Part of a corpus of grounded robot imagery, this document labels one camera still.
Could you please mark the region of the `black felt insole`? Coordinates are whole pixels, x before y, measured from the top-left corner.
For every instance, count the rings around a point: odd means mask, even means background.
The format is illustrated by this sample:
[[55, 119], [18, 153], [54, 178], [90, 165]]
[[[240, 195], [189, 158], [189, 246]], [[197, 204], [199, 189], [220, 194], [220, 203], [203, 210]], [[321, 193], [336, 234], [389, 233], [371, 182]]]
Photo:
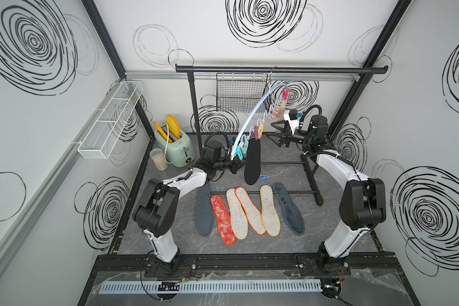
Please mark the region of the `black felt insole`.
[[244, 170], [246, 184], [254, 185], [261, 174], [261, 142], [252, 138], [247, 149], [247, 162]]

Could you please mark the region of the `light blue arc hanger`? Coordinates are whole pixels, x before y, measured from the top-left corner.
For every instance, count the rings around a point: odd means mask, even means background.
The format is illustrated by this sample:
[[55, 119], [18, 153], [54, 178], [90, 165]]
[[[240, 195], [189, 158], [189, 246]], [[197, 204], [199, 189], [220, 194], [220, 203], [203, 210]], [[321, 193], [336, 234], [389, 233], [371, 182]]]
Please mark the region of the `light blue arc hanger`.
[[[243, 134], [245, 133], [246, 129], [247, 129], [247, 126], [249, 125], [249, 123], [251, 122], [253, 116], [255, 115], [255, 113], [258, 111], [258, 109], [261, 107], [261, 105], [263, 104], [263, 102], [272, 94], [274, 93], [275, 91], [277, 91], [280, 87], [283, 87], [284, 88], [287, 88], [288, 89], [288, 86], [283, 83], [283, 82], [279, 82], [277, 85], [275, 85], [274, 87], [271, 87], [264, 95], [262, 95], [261, 99], [259, 100], [259, 102], [257, 102], [257, 104], [255, 105], [255, 107], [252, 109], [252, 111], [250, 112], [250, 114], [248, 115], [246, 121], [244, 122], [243, 126], [241, 127], [240, 131], [238, 132], [238, 135], [233, 143], [233, 147], [232, 147], [232, 151], [230, 153], [230, 159], [233, 160], [233, 155], [235, 153], [235, 150], [237, 148], [237, 146], [240, 145], [240, 140], [243, 136]], [[263, 121], [265, 120], [266, 117], [269, 117], [269, 114], [270, 114], [270, 111], [272, 109], [272, 106], [273, 105], [280, 105], [280, 103], [284, 101], [283, 100], [283, 90], [280, 94], [280, 97], [275, 101], [273, 102], [268, 110], [264, 111], [263, 113]]]

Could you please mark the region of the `white insole orange trim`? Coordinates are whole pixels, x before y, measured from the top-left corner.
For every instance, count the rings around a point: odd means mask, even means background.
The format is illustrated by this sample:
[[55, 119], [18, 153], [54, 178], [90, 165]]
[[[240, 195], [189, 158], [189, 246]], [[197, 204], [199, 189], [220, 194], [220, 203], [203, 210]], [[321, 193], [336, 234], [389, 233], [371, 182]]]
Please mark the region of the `white insole orange trim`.
[[226, 199], [229, 206], [231, 226], [236, 238], [243, 240], [248, 235], [248, 220], [243, 207], [237, 198], [236, 190], [229, 189], [226, 192]]
[[235, 194], [238, 198], [238, 201], [242, 205], [244, 212], [246, 213], [247, 220], [251, 225], [252, 229], [259, 235], [264, 235], [266, 229], [263, 225], [261, 219], [260, 210], [253, 204], [251, 198], [249, 197], [247, 191], [243, 187], [236, 189]]

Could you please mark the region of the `dark grey felt insole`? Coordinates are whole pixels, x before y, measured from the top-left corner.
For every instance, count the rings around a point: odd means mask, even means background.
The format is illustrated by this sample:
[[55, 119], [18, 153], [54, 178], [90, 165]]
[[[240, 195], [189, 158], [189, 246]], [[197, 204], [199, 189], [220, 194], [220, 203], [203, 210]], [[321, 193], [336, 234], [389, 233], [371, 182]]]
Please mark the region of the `dark grey felt insole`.
[[214, 225], [214, 216], [211, 212], [210, 192], [211, 188], [209, 183], [198, 188], [195, 223], [196, 229], [202, 237], [208, 237]]
[[305, 223], [299, 208], [293, 202], [284, 184], [276, 182], [272, 189], [277, 196], [283, 217], [289, 229], [297, 236], [302, 236], [305, 232]]

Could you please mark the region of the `black metal clothes rack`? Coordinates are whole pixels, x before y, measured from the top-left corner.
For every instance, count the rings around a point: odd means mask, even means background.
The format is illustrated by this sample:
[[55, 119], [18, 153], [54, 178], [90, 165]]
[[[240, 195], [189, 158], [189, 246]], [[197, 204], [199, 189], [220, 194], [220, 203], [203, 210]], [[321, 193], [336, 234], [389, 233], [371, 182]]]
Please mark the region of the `black metal clothes rack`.
[[[189, 81], [189, 87], [191, 92], [191, 101], [193, 105], [193, 126], [196, 131], [198, 137], [198, 147], [200, 154], [203, 154], [203, 144], [201, 142], [201, 127], [200, 127], [200, 113], [198, 111], [197, 100], [196, 100], [196, 89], [195, 89], [195, 73], [271, 73], [271, 68], [262, 68], [262, 67], [253, 67], [253, 68], [245, 68], [245, 67], [222, 67], [222, 66], [184, 66], [184, 65], [175, 65], [174, 69], [178, 73], [186, 73], [187, 79]], [[387, 67], [383, 68], [277, 68], [276, 71], [279, 73], [290, 73], [292, 71], [299, 72], [299, 73], [337, 73], [337, 74], [345, 74], [345, 73], [371, 73], [372, 75], [375, 73], [382, 74], [387, 71]], [[264, 113], [262, 113], [261, 117], [256, 121], [255, 124], [251, 124], [251, 120], [257, 110], [261, 107], [261, 105], [266, 101], [266, 99], [280, 87], [283, 87], [283, 92], [280, 94], [280, 98], [272, 103]], [[238, 135], [233, 145], [229, 146], [230, 151], [227, 154], [227, 158], [230, 160], [234, 160], [235, 155], [241, 148], [244, 146], [244, 142], [250, 138], [261, 135], [263, 132], [265, 119], [270, 118], [272, 116], [272, 112], [280, 106], [281, 102], [287, 99], [289, 89], [287, 88], [286, 84], [279, 83], [274, 87], [271, 87], [267, 92], [265, 92], [260, 100], [255, 104], [254, 108], [251, 110], [248, 118], [244, 122], [244, 124], [240, 127], [238, 131]], [[194, 170], [190, 170], [186, 176], [182, 177], [181, 179], [178, 178], [175, 183], [177, 187], [180, 189], [181, 196], [184, 196], [188, 192], [198, 189], [199, 187], [204, 186], [207, 182], [210, 181], [210, 174], [215, 172], [214, 167], [196, 167]]]

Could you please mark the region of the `red insole orange trim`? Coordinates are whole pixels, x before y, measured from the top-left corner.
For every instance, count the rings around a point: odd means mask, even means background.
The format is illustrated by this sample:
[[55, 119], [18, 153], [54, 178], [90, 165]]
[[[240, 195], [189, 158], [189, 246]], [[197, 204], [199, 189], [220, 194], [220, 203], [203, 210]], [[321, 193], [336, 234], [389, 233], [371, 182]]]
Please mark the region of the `red insole orange trim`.
[[227, 245], [231, 246], [236, 242], [236, 236], [232, 229], [231, 218], [228, 214], [226, 206], [224, 205], [223, 199], [219, 195], [213, 195], [210, 198], [210, 204], [215, 213], [218, 232], [222, 241]]

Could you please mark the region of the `white insole yellow trim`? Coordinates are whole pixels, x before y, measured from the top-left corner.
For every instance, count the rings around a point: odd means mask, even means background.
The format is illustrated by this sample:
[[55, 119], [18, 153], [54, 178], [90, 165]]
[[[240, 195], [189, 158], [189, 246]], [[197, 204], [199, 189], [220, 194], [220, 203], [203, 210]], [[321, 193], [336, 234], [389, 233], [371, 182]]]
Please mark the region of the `white insole yellow trim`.
[[275, 209], [273, 189], [269, 185], [260, 188], [261, 219], [266, 232], [276, 237], [281, 231], [281, 222]]

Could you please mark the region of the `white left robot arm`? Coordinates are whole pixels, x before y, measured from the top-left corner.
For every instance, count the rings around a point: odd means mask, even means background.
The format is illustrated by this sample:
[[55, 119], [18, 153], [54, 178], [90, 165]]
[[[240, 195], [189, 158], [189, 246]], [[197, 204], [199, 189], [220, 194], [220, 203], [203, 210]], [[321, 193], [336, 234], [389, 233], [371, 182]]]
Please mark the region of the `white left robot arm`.
[[206, 185], [217, 171], [237, 173], [246, 161], [230, 159], [222, 154], [223, 146], [209, 141], [202, 156], [188, 171], [163, 181], [152, 178], [132, 210], [132, 219], [146, 234], [154, 248], [154, 255], [164, 264], [179, 260], [180, 251], [171, 232], [179, 199]]

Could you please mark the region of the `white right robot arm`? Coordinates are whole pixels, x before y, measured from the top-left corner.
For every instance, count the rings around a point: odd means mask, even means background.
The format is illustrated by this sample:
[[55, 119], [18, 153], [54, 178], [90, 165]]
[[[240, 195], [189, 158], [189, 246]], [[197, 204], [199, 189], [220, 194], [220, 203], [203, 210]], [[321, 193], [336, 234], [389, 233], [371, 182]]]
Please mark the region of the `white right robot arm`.
[[326, 170], [343, 188], [339, 205], [340, 221], [329, 238], [319, 246], [316, 266], [323, 274], [330, 274], [345, 265], [346, 257], [355, 243], [386, 219], [385, 184], [357, 170], [331, 143], [328, 120], [314, 115], [307, 130], [302, 129], [303, 117], [285, 115], [273, 122], [276, 129], [268, 134], [278, 147], [300, 144], [300, 157], [317, 205], [324, 204], [314, 177], [318, 168]]

